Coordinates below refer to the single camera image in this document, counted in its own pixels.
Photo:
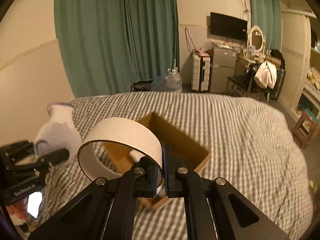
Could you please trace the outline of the white sock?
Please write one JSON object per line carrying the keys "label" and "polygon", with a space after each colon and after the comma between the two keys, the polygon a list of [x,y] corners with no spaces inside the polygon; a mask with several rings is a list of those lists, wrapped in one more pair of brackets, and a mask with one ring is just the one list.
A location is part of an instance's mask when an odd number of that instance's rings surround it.
{"label": "white sock", "polygon": [[71,163],[82,145],[80,134],[73,122],[74,107],[68,103],[55,102],[47,106],[50,120],[39,130],[34,148],[38,157],[44,157],[49,153],[67,149],[69,157],[63,164]]}

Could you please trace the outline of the white bear figurine blue star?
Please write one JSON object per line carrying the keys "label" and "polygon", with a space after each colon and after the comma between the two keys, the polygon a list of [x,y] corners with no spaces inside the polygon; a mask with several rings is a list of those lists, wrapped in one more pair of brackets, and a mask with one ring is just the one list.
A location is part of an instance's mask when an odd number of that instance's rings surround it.
{"label": "white bear figurine blue star", "polygon": [[142,157],[144,157],[145,155],[142,154],[142,153],[140,153],[140,152],[138,152],[138,151],[136,151],[136,150],[131,150],[131,151],[129,152],[129,156],[130,156],[130,158],[132,159],[132,161],[133,161],[134,163],[138,163],[138,162],[140,161],[140,159],[141,159]]}

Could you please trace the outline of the open cardboard box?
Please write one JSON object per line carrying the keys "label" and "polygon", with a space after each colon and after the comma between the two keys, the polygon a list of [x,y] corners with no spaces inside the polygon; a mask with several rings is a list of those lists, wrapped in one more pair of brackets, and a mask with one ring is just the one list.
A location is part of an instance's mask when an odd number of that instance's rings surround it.
{"label": "open cardboard box", "polygon": [[100,139],[107,156],[119,174],[124,175],[134,163],[129,156],[136,150],[151,159],[157,166],[156,194],[154,197],[139,197],[145,207],[158,210],[173,198],[165,191],[163,171],[163,146],[171,147],[172,155],[181,159],[183,166],[200,173],[209,157],[209,152],[199,143],[152,112],[137,121],[125,118],[107,118],[100,122]]}

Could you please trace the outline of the grey white checked bedspread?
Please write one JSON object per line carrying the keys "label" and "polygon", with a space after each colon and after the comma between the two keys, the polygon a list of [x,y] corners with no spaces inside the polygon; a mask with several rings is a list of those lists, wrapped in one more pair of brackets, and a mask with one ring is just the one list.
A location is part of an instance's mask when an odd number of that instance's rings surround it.
{"label": "grey white checked bedspread", "polygon": [[[251,98],[172,92],[92,96],[70,104],[83,140],[105,118],[137,120],[157,113],[209,150],[202,177],[227,179],[290,239],[300,239],[310,226],[313,202],[306,161],[277,109]],[[29,227],[40,226],[89,182],[76,159],[52,168],[38,218],[29,218]],[[187,239],[183,200],[171,200],[158,211],[140,204],[133,239]]]}

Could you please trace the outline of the small wooden stool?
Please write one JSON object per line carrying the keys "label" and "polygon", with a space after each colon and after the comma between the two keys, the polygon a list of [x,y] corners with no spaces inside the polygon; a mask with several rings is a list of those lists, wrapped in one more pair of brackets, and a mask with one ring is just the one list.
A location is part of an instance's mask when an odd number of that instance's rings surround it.
{"label": "small wooden stool", "polygon": [[300,142],[300,147],[306,149],[314,135],[318,120],[314,119],[308,112],[303,111],[300,118],[291,130],[293,136]]}

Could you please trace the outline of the dark desk chair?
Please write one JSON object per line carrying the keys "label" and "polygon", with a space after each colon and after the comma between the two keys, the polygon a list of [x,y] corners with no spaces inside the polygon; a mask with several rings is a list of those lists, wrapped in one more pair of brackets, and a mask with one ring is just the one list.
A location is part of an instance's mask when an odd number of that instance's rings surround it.
{"label": "dark desk chair", "polygon": [[267,63],[274,64],[276,69],[276,82],[271,88],[267,86],[264,88],[255,79],[261,62],[249,61],[243,55],[238,55],[235,64],[234,75],[227,77],[225,94],[231,96],[249,96],[250,93],[258,93],[260,100],[263,95],[267,100],[278,100],[281,89],[285,80],[285,60],[280,51],[272,49],[269,55],[266,55]]}

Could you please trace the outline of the clear water jug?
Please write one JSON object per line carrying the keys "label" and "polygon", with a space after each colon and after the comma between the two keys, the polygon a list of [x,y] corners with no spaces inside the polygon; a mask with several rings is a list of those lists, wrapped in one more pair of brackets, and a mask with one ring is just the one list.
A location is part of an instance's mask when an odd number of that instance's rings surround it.
{"label": "clear water jug", "polygon": [[176,68],[169,68],[165,77],[165,85],[169,92],[182,92],[182,78]]}

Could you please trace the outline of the green curtain left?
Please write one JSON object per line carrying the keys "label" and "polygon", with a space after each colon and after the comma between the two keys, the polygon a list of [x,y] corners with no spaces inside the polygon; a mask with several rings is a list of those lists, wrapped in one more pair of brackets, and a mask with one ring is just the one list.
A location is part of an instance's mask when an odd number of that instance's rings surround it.
{"label": "green curtain left", "polygon": [[180,66],[177,0],[54,0],[54,21],[77,98],[128,92]]}

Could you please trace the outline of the green curtain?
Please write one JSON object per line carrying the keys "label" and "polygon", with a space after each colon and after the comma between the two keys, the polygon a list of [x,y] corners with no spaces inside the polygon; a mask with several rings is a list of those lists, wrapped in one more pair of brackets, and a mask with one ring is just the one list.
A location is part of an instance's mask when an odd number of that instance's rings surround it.
{"label": "green curtain", "polygon": [[250,0],[251,25],[266,37],[266,50],[281,50],[281,9],[279,0]]}
{"label": "green curtain", "polygon": [[177,0],[54,0],[54,21],[77,98],[128,92],[180,66]]}

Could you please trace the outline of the white suitcase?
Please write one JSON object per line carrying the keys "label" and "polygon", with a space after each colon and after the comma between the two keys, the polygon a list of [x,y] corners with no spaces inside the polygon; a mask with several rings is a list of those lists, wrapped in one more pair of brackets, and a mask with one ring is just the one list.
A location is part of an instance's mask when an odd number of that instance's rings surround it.
{"label": "white suitcase", "polygon": [[210,78],[210,56],[207,53],[192,56],[193,72],[191,88],[194,91],[207,91]]}

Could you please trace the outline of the grey mini fridge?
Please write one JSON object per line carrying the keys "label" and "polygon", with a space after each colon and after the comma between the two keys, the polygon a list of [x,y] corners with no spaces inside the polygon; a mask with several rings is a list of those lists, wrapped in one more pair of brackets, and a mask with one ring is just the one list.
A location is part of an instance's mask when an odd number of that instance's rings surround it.
{"label": "grey mini fridge", "polygon": [[227,78],[233,76],[236,52],[230,49],[215,47],[210,65],[209,91],[214,94],[225,92]]}

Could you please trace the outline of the oval white framed mirror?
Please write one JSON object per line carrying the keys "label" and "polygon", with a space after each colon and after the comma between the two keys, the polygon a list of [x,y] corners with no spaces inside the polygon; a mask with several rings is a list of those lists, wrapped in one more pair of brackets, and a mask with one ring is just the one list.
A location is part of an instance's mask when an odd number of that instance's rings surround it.
{"label": "oval white framed mirror", "polygon": [[247,39],[247,49],[255,48],[255,53],[261,53],[266,44],[265,35],[261,28],[257,25],[254,25],[249,32]]}

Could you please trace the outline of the white louvered wardrobe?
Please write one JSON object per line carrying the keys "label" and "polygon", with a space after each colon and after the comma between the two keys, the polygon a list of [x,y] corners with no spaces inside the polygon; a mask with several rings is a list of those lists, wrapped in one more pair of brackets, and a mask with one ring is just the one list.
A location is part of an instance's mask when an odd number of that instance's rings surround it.
{"label": "white louvered wardrobe", "polygon": [[279,102],[294,120],[298,120],[296,108],[310,69],[310,16],[298,10],[281,12],[281,53],[285,60],[286,76]]}

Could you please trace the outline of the green curtain right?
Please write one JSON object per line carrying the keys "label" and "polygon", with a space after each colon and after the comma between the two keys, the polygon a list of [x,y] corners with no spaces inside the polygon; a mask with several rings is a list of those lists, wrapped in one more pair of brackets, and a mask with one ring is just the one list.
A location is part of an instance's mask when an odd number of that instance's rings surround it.
{"label": "green curtain right", "polygon": [[250,0],[251,25],[266,37],[266,50],[281,50],[281,9],[279,0]]}

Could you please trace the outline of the black wall television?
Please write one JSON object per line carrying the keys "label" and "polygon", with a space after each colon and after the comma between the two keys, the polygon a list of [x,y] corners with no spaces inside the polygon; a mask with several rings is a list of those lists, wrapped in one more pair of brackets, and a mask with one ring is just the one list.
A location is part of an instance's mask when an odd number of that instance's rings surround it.
{"label": "black wall television", "polygon": [[246,20],[215,12],[210,13],[210,33],[212,35],[246,41],[247,26]]}

